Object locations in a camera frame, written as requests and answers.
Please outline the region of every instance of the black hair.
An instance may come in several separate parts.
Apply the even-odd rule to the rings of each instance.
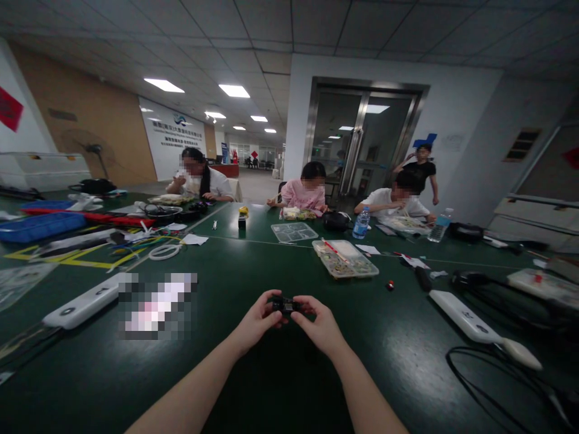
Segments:
[[[302,169],[302,179],[325,178],[326,168],[320,162],[309,162]]]
[[[198,163],[205,163],[203,168],[203,175],[201,175],[201,186],[199,187],[199,196],[203,197],[205,193],[210,192],[211,187],[211,173],[209,172],[209,163],[203,153],[196,148],[187,147],[181,153],[181,158],[190,157]]]
[[[403,170],[398,173],[395,182],[398,188],[410,190],[411,193],[420,194],[422,191],[420,177],[413,171]]]

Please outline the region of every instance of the company logo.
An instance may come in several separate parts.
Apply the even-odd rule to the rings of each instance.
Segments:
[[[176,123],[177,125],[182,125],[183,127],[184,127],[185,125],[187,125],[187,122],[185,121],[185,117],[184,117],[184,116],[181,116],[181,115],[179,115],[179,114],[177,114],[177,113],[173,113],[173,120],[175,121],[175,123]]]

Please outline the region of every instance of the red decoration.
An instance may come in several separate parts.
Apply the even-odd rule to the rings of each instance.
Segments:
[[[579,148],[565,152],[563,157],[569,162],[572,168],[579,170]]]
[[[16,132],[24,106],[0,87],[0,122]]]

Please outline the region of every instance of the blue plastic container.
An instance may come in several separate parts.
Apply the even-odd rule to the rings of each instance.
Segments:
[[[20,209],[68,209],[74,205],[73,201],[36,201],[24,204]]]
[[[82,214],[54,213],[0,224],[0,241],[29,243],[86,225]]]

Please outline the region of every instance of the boy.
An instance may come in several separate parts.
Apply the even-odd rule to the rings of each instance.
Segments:
[[[391,189],[373,191],[354,208],[354,212],[359,214],[367,206],[370,208],[370,215],[380,220],[380,217],[389,215],[404,215],[402,210],[406,208],[410,217],[426,217],[427,223],[433,223],[436,216],[431,214],[417,198],[408,200],[410,196],[419,192],[420,182],[421,178],[415,173],[404,170],[398,174]]]
[[[404,160],[396,169],[394,173],[398,174],[402,171],[414,172],[420,180],[420,190],[416,193],[420,195],[424,188],[426,187],[426,178],[430,178],[430,184],[432,185],[432,193],[434,197],[432,198],[432,204],[438,205],[438,184],[436,182],[436,166],[434,163],[428,161],[430,157],[430,152],[432,151],[432,145],[424,144],[420,145],[415,154],[410,154],[406,160]],[[416,156],[416,162],[407,164],[412,157]]]

